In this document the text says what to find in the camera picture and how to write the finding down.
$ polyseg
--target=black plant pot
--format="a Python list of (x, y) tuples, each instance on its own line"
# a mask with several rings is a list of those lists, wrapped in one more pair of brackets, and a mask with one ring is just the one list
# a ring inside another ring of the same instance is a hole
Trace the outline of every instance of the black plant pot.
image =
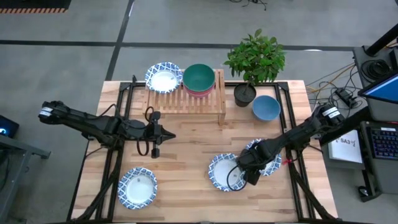
[(242, 83), (237, 85), (234, 89), (235, 103), (240, 107), (247, 106), (250, 102), (252, 102), (255, 99), (257, 94), (254, 86), (252, 85), (247, 86), (247, 85), (248, 85), (247, 83)]

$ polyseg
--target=potted plant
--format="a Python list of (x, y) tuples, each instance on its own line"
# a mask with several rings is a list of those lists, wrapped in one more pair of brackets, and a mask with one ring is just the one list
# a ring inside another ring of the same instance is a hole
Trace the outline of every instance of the potted plant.
[(254, 37), (244, 38), (239, 46), (228, 53), (228, 61), (224, 62), (232, 69), (232, 77), (243, 73), (246, 83), (238, 84), (234, 89), (235, 103), (238, 106), (247, 106), (256, 97), (255, 85), (266, 81), (273, 82), (279, 71), (285, 66), (285, 53), (282, 45), (275, 37), (268, 39), (261, 36), (258, 29)]

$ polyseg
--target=blue and white plate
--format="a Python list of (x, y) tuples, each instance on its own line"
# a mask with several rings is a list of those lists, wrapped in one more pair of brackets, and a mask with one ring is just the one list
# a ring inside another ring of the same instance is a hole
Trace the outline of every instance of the blue and white plate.
[[(254, 143), (257, 143), (261, 140), (263, 140), (263, 139), (255, 139), (255, 140), (251, 141), (249, 144), (246, 145), (245, 149), (249, 150), (250, 147), (252, 147), (252, 145)], [(277, 169), (279, 169), (281, 162), (282, 162), (282, 155), (279, 153), (277, 156), (275, 156), (275, 159), (273, 161), (267, 163), (265, 169), (260, 170), (260, 173), (263, 176), (271, 175), (273, 172), (275, 172)]]
[(150, 90), (160, 94), (171, 93), (180, 86), (182, 72), (171, 62), (157, 63), (148, 69), (145, 81)]
[[(214, 157), (209, 165), (209, 178), (216, 188), (224, 192), (232, 191), (226, 183), (226, 177), (236, 164), (236, 156), (232, 153), (220, 154)], [(238, 167), (232, 171), (228, 178), (232, 189), (238, 190), (242, 188), (246, 182), (243, 179), (243, 175), (244, 172)]]
[(156, 193), (156, 177), (149, 169), (133, 168), (119, 181), (119, 200), (128, 209), (145, 208), (155, 200)]

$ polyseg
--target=blue patterned plate rim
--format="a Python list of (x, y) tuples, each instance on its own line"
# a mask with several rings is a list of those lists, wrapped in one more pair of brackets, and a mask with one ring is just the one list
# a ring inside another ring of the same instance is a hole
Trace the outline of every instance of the blue patterned plate rim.
[[(222, 160), (225, 160), (225, 159), (236, 161), (236, 156), (235, 156), (234, 154), (232, 154), (232, 153), (219, 154), (219, 155), (215, 156), (215, 157), (213, 158), (213, 160), (211, 161), (210, 165), (209, 165), (209, 172), (208, 172), (208, 174), (209, 174), (209, 178), (210, 178), (210, 180), (211, 180), (211, 183), (212, 183), (217, 189), (222, 190), (222, 191), (224, 191), (224, 192), (230, 192), (230, 191), (232, 191), (232, 190), (231, 190), (227, 185), (222, 185), (222, 184), (220, 184), (219, 182), (217, 182), (217, 180), (216, 180), (216, 178), (215, 178), (215, 173), (214, 173), (214, 171), (215, 171), (215, 165), (216, 165), (219, 161), (222, 161)], [(232, 189), (238, 190), (238, 189), (240, 189), (240, 188), (244, 185), (244, 183), (245, 183), (246, 181), (244, 180), (243, 176), (244, 176), (244, 172), (241, 172), (240, 177), (239, 177), (239, 181), (237, 181), (236, 183), (234, 183), (234, 184), (231, 185), (231, 188), (232, 188)]]
[[(152, 77), (156, 73), (161, 72), (161, 71), (168, 71), (168, 72), (174, 74), (174, 77), (176, 79), (176, 85), (170, 86), (170, 88), (168, 90), (156, 89), (152, 84)], [(160, 62), (160, 63), (157, 63), (157, 64), (151, 66), (148, 69), (148, 71), (145, 74), (145, 83), (149, 90), (156, 91), (160, 94), (166, 94), (166, 93), (173, 92), (181, 85), (182, 76), (183, 76), (183, 73), (178, 65), (176, 65), (172, 62)]]
[[(130, 181), (134, 177), (137, 177), (137, 176), (149, 177), (153, 184), (153, 190), (152, 190), (150, 197), (145, 202), (142, 202), (142, 203), (134, 203), (134, 202), (130, 201), (127, 197), (128, 185), (129, 185)], [(155, 200), (156, 194), (157, 194), (157, 180), (156, 180), (155, 174), (151, 170), (143, 168), (143, 167), (135, 167), (135, 168), (129, 170), (129, 172), (127, 172), (122, 177), (122, 179), (119, 181), (119, 184), (118, 184), (119, 201), (128, 209), (137, 210), (137, 209), (145, 208), (146, 206), (150, 205)]]
[[(249, 144), (246, 145), (245, 149), (249, 150), (250, 147), (255, 143), (259, 142), (263, 139), (254, 139), (252, 140)], [(282, 163), (282, 155), (279, 153), (277, 156), (275, 156), (275, 159), (269, 163), (267, 163), (266, 168), (263, 170), (260, 170), (261, 175), (263, 176), (269, 176), (273, 172), (275, 172), (277, 169), (279, 169), (280, 165)]]

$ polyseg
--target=green leaves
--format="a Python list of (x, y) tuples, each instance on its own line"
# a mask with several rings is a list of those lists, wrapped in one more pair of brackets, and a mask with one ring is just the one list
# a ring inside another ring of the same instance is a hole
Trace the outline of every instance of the green leaves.
[(256, 30), (256, 33), (254, 33), (254, 37), (258, 37), (261, 34), (261, 29)]
[(285, 67), (283, 46), (277, 43), (275, 37), (269, 39), (261, 32), (258, 29), (254, 36), (249, 34), (249, 38), (244, 38), (231, 49), (227, 54), (228, 60), (224, 62), (224, 65), (229, 65), (233, 77), (240, 77), (243, 73), (243, 80), (253, 85), (273, 82)]

